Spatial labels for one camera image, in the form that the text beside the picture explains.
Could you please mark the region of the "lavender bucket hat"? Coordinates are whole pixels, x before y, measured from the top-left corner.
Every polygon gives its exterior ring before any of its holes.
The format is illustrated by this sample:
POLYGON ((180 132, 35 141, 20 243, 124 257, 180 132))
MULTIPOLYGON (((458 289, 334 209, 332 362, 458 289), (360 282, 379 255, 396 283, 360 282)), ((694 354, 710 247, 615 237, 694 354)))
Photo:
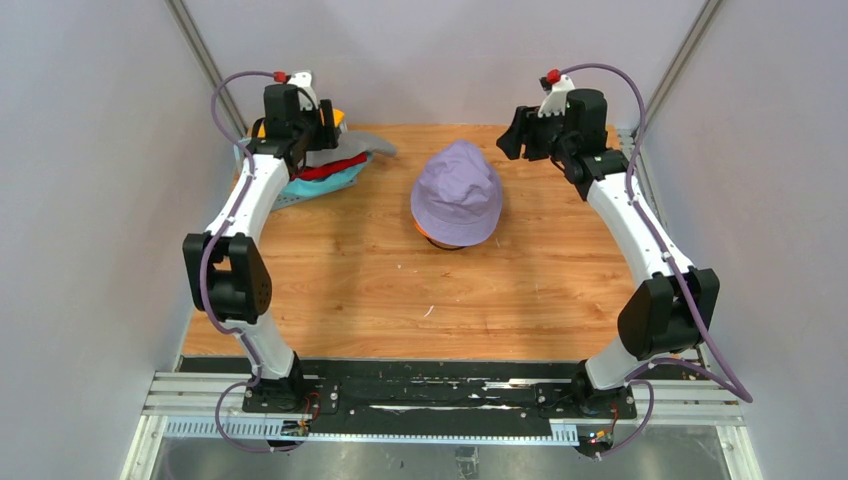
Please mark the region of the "lavender bucket hat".
POLYGON ((482 151, 456 140, 425 163, 412 186, 410 209, 430 238, 472 247, 494 233, 503 197, 501 179, 482 151))

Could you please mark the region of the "orange bucket hat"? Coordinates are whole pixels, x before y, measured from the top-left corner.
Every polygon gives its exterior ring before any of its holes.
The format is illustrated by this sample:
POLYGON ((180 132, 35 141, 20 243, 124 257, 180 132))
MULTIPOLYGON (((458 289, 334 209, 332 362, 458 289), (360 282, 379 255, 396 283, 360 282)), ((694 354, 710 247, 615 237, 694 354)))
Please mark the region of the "orange bucket hat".
POLYGON ((417 221, 417 220, 414 220, 414 219, 413 219, 413 223, 414 223, 414 226, 415 226, 416 230, 418 231, 418 233, 420 233, 420 234, 421 234, 424 238, 426 238, 426 239, 428 239, 428 240, 431 240, 430 236, 429 236, 429 235, 427 234, 427 232, 426 232, 426 231, 425 231, 425 230, 421 227, 421 225, 418 223, 418 221, 417 221))

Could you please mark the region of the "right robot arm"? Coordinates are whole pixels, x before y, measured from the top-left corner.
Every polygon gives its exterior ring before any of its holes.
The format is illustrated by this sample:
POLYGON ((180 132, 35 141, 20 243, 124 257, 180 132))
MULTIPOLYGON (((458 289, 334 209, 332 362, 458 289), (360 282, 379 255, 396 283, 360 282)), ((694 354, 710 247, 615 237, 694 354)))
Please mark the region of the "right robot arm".
POLYGON ((651 361, 703 343, 720 283, 673 246, 641 206, 629 162, 608 146, 607 101, 594 89, 552 91, 540 106, 519 106, 496 145, 511 160, 549 159, 560 165, 604 221, 621 250, 635 291, 617 319, 617 337, 579 365, 571 400, 595 417, 651 361))

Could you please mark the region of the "grey bucket hat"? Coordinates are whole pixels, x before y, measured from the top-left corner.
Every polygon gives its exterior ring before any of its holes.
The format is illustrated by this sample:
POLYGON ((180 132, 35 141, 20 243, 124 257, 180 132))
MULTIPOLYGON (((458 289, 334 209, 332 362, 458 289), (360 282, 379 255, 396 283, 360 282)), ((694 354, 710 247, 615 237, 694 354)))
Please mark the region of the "grey bucket hat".
POLYGON ((397 155, 397 147, 384 138, 367 131, 346 131, 340 134, 337 147, 308 151, 306 154, 306 166, 318 168, 326 164, 356 157, 361 153, 394 157, 397 155))

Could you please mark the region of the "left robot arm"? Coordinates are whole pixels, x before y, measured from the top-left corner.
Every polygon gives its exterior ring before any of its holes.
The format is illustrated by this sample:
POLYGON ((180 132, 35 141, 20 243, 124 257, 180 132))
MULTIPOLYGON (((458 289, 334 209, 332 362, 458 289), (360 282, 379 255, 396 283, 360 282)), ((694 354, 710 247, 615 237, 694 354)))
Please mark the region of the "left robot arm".
POLYGON ((269 312, 272 280, 258 240, 277 196, 305 169, 308 152, 336 148, 340 132, 332 103, 318 99, 308 80, 277 73, 263 102, 263 134, 234 143, 244 160, 233 191, 203 232, 185 237, 182 251, 195 306, 247 354, 247 393, 265 394, 279 411, 293 413, 307 389, 297 354, 269 312))

